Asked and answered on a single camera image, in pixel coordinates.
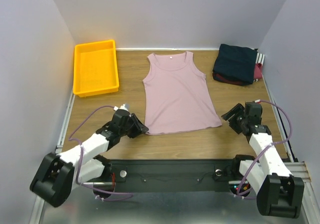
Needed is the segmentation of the pink tank top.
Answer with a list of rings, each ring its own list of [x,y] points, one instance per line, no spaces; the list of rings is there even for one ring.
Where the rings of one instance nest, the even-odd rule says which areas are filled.
[[[197,131],[221,126],[212,103],[206,75],[195,65],[192,52],[148,56],[143,80],[145,126],[149,135]]]

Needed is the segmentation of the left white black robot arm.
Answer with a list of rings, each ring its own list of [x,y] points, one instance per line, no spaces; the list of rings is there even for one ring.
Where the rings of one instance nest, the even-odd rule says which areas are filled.
[[[95,198],[104,201],[116,195],[116,173],[111,162],[102,156],[121,138],[136,138],[148,128],[124,106],[114,107],[111,121],[99,128],[89,139],[79,139],[74,148],[44,156],[30,184],[30,191],[53,207],[61,206],[78,186],[89,188]]]

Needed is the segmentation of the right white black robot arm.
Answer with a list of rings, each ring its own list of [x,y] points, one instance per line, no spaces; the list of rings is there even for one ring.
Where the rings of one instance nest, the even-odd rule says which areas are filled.
[[[262,124],[261,100],[238,103],[222,119],[237,134],[243,134],[256,157],[237,155],[230,166],[232,177],[241,179],[234,195],[248,199],[256,194],[258,211],[264,216],[298,218],[304,194],[304,181],[286,167],[276,149],[270,129]]]

